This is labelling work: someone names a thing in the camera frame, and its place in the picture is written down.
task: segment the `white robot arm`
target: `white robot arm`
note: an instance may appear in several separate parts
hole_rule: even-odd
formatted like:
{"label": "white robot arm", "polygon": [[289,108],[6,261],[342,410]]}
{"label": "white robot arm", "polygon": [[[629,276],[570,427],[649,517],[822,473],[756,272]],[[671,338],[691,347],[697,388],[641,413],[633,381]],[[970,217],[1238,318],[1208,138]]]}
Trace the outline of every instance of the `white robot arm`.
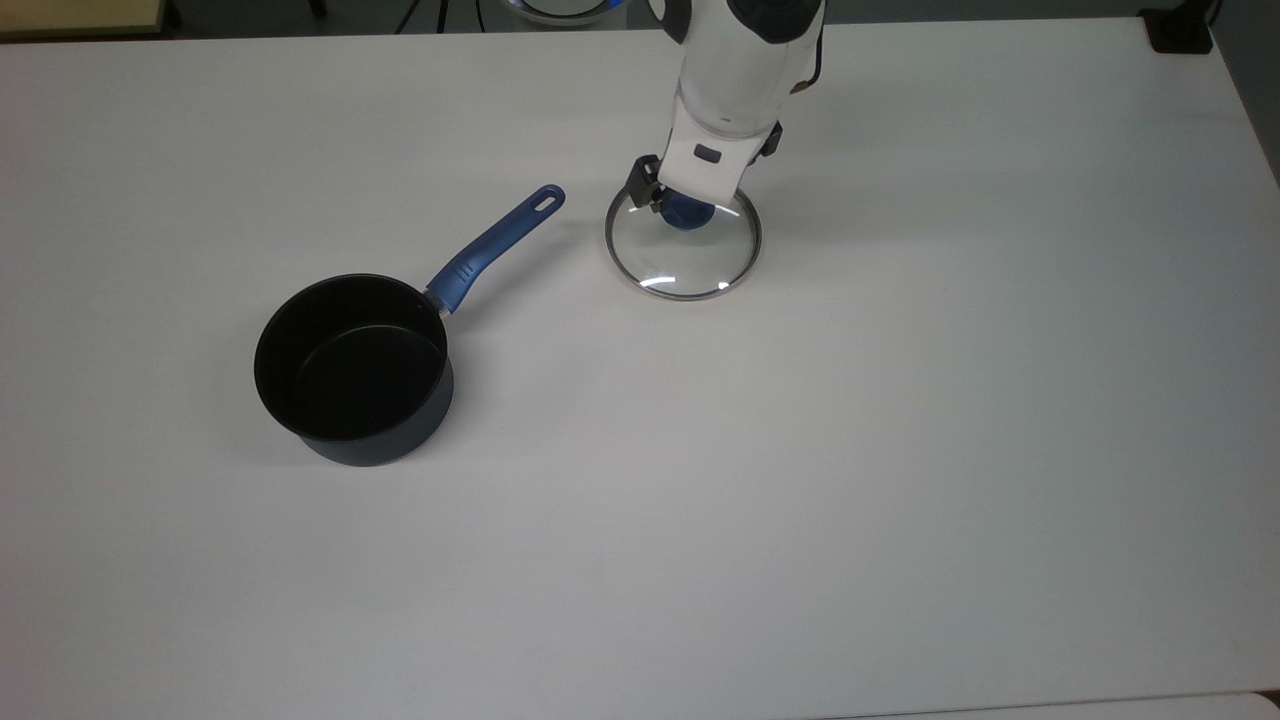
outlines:
{"label": "white robot arm", "polygon": [[826,0],[649,4],[667,35],[685,47],[657,181],[726,206],[746,167],[777,146],[783,101],[808,86],[810,64],[819,67]]}

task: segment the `black saucepan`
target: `black saucepan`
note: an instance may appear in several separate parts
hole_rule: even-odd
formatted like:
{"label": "black saucepan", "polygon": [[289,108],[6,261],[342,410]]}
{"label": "black saucepan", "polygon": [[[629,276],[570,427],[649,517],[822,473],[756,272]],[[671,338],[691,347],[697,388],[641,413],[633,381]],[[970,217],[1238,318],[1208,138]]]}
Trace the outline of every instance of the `black saucepan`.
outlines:
{"label": "black saucepan", "polygon": [[563,204],[563,190],[540,188],[449,260],[425,292],[356,274],[294,295],[257,342],[253,377],[268,411],[346,465],[381,465],[422,445],[453,398],[442,318],[481,270]]}

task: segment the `white table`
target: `white table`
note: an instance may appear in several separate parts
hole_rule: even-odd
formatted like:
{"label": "white table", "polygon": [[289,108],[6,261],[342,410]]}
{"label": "white table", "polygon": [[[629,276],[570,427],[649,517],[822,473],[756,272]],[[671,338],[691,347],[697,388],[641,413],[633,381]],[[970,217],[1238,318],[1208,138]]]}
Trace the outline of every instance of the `white table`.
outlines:
{"label": "white table", "polygon": [[[0,47],[0,716],[1280,685],[1280,193],[1221,59],[1135,19],[826,51],[744,184],[756,272],[673,304],[602,241],[659,32]],[[424,448],[271,421],[280,302],[425,283],[544,182]]]}

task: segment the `blue handle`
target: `blue handle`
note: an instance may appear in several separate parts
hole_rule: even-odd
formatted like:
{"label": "blue handle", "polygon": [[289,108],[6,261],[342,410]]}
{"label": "blue handle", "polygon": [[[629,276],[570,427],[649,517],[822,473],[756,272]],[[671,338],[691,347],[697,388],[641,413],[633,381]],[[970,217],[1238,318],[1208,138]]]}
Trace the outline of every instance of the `blue handle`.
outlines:
{"label": "blue handle", "polygon": [[471,283],[480,277],[480,272],[497,260],[503,252],[511,250],[512,245],[529,234],[534,228],[552,213],[559,210],[564,204],[564,191],[559,186],[548,184],[538,190],[507,213],[507,217],[493,224],[492,228],[472,240],[471,245],[462,249],[449,260],[439,273],[431,278],[426,286],[426,292],[434,295],[445,310],[453,313],[462,305],[462,299],[471,290]]}

